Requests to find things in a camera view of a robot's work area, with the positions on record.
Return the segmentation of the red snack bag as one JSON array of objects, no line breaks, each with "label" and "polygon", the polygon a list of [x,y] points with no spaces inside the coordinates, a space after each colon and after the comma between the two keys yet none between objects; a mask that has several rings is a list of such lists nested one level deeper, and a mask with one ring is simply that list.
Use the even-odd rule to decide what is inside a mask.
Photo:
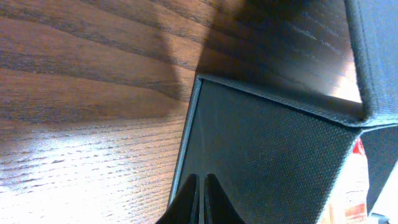
[{"label": "red snack bag", "polygon": [[357,139],[320,219],[321,224],[365,224],[369,190],[368,160],[363,142]]}]

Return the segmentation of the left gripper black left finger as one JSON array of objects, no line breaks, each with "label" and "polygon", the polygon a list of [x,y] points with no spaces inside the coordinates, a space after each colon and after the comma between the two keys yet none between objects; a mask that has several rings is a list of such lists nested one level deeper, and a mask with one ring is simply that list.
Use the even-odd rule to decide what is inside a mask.
[{"label": "left gripper black left finger", "polygon": [[198,224],[199,205],[200,181],[196,174],[190,174],[156,224]]}]

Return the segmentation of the dark green gift box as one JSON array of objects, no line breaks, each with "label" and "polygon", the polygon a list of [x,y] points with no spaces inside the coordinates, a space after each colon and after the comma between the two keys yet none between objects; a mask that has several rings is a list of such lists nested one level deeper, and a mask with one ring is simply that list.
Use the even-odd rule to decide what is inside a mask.
[{"label": "dark green gift box", "polygon": [[320,223],[357,139],[368,222],[397,221],[397,2],[223,1],[197,66],[168,207],[216,175],[245,223]]}]

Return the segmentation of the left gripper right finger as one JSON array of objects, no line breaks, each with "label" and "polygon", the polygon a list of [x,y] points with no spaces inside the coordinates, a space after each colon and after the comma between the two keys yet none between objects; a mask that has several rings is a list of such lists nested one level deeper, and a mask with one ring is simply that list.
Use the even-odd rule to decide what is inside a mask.
[{"label": "left gripper right finger", "polygon": [[205,178],[204,222],[205,224],[245,224],[214,174],[208,174]]}]

